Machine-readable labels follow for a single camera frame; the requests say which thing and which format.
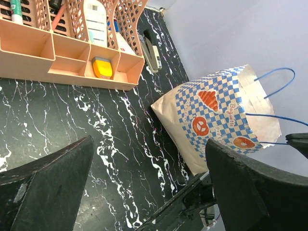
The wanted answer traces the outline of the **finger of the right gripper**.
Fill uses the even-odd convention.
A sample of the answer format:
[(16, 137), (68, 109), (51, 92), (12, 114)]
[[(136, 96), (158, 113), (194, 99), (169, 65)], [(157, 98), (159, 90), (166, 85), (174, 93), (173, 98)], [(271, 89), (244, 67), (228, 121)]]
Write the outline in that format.
[(297, 149), (306, 159), (308, 159), (308, 134), (292, 133), (285, 136), (287, 144)]

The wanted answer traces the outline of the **checkered paper bag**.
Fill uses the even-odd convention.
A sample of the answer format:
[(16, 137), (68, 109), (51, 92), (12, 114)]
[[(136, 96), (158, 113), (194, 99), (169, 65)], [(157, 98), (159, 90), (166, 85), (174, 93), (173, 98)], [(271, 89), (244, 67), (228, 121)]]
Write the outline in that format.
[(246, 64), (183, 83), (152, 104), (194, 175), (208, 171), (209, 139), (244, 155), (278, 143), (281, 117), (259, 80)]

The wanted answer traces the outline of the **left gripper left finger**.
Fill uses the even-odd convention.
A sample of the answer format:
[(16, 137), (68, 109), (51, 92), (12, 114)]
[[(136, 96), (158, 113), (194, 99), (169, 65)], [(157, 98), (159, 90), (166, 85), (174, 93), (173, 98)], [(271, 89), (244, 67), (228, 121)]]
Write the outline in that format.
[(0, 174), (2, 231), (71, 231), (94, 154), (84, 137)]

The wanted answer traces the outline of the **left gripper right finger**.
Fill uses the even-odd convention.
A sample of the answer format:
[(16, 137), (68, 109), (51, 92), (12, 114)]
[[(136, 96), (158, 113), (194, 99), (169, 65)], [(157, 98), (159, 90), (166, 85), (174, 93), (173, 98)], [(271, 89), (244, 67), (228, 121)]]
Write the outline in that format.
[(308, 179), (209, 139), (207, 167), (227, 231), (306, 231)]

